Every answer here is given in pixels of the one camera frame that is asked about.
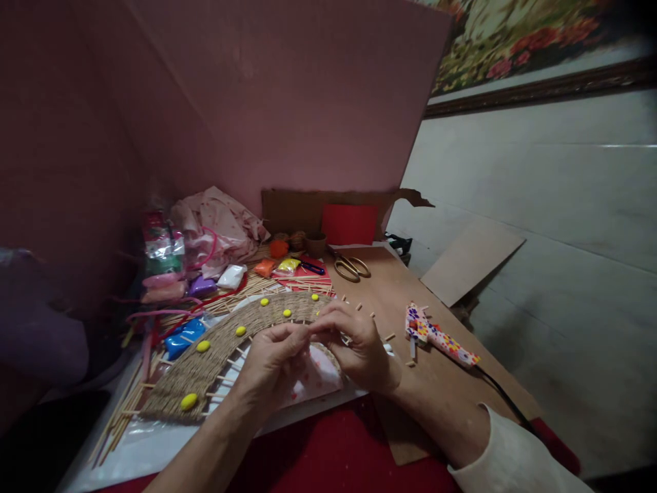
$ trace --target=painting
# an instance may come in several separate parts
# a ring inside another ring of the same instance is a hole
[[[620,0],[417,0],[454,17],[432,97],[631,43]]]

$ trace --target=gold scissors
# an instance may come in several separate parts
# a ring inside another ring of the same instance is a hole
[[[367,264],[360,259],[355,257],[346,258],[342,254],[338,253],[335,249],[332,249],[329,245],[326,246],[326,249],[335,257],[335,272],[344,277],[347,281],[351,282],[360,282],[361,277],[371,277],[372,273],[368,268]],[[355,264],[360,264],[361,270],[359,267],[356,267]],[[339,268],[343,267],[347,270],[347,273],[342,272]]]

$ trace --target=red paper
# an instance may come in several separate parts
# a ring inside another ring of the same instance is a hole
[[[326,243],[334,245],[372,244],[378,208],[375,205],[325,204],[322,232]]]

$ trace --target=orange ball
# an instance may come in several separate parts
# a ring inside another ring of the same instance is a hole
[[[287,255],[289,245],[282,240],[274,240],[269,244],[269,252],[273,258],[281,258]]]

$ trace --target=white tiled wall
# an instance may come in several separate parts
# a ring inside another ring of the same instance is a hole
[[[395,205],[423,275],[475,220],[527,239],[472,323],[584,476],[657,457],[657,91],[424,121]]]

